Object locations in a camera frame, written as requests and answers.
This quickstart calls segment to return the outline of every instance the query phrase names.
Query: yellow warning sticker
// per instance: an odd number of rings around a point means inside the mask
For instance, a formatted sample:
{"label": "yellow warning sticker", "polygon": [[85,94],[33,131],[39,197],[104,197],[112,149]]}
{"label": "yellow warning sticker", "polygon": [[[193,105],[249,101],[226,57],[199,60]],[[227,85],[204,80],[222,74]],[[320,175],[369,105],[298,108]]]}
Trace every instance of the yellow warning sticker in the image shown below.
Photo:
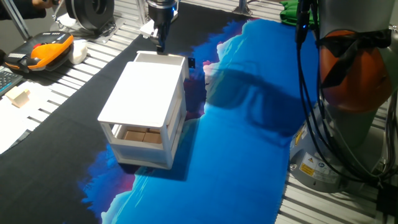
{"label": "yellow warning sticker", "polygon": [[298,131],[298,133],[297,133],[297,135],[296,135],[295,142],[294,142],[295,145],[297,145],[297,144],[299,143],[300,137],[301,137],[302,134],[303,134],[303,131],[302,131],[302,130]]}
{"label": "yellow warning sticker", "polygon": [[313,157],[307,152],[300,165],[300,170],[314,179],[326,183],[334,184],[339,178],[338,174],[331,170],[322,160]]}
{"label": "yellow warning sticker", "polygon": [[310,176],[312,176],[313,173],[315,172],[315,169],[312,169],[311,167],[305,165],[304,163],[301,164],[300,170],[303,171],[304,173],[310,175]]}

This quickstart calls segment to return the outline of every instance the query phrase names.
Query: black strap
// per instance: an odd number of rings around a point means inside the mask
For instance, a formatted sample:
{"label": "black strap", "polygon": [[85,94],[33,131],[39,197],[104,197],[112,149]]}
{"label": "black strap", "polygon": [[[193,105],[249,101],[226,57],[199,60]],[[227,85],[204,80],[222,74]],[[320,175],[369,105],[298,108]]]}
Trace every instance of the black strap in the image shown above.
{"label": "black strap", "polygon": [[391,45],[391,30],[354,33],[336,37],[325,37],[317,42],[325,46],[338,61],[331,68],[321,87],[329,88],[340,85],[354,63],[359,49],[386,48]]}

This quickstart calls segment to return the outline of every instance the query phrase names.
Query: keyboard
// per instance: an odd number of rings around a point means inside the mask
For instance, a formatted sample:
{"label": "keyboard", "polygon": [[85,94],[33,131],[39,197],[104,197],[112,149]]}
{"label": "keyboard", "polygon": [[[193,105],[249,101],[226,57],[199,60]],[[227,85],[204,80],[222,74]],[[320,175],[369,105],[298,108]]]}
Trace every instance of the keyboard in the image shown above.
{"label": "keyboard", "polygon": [[1,71],[0,72],[0,96],[3,96],[19,83],[23,78],[22,75],[17,75],[12,72]]}

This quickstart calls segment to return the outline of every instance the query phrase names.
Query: person's hand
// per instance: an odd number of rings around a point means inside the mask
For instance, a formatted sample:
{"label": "person's hand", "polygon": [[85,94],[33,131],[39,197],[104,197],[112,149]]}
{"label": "person's hand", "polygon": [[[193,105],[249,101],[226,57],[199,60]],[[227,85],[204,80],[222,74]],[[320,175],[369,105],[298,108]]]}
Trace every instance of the person's hand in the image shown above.
{"label": "person's hand", "polygon": [[52,0],[47,0],[47,1],[32,0],[32,4],[33,4],[33,7],[35,7],[35,9],[37,9],[37,10],[49,9],[53,6]]}

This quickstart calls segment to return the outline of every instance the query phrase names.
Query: warning label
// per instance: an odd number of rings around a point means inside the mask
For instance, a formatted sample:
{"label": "warning label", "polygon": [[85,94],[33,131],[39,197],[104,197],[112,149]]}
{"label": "warning label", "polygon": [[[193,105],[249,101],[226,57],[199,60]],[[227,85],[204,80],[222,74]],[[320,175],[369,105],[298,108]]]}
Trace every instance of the warning label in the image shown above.
{"label": "warning label", "polygon": [[295,145],[297,145],[301,139],[304,139],[304,137],[307,135],[307,124],[304,124],[302,128],[297,132],[295,135]]}
{"label": "warning label", "polygon": [[323,161],[308,153],[305,153],[300,170],[317,180],[331,184],[336,183],[338,178],[338,174],[331,170]]}

